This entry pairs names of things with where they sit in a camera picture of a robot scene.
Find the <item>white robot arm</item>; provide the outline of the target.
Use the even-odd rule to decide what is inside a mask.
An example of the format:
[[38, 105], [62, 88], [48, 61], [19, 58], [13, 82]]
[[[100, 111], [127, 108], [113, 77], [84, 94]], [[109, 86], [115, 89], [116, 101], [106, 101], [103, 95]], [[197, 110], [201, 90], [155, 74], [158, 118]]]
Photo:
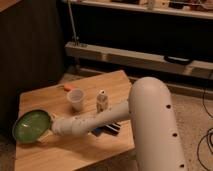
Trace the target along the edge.
[[93, 116], [58, 117], [51, 130], [58, 135], [80, 136], [94, 128], [128, 119], [138, 171], [188, 171], [171, 93], [154, 77], [138, 79], [124, 102]]

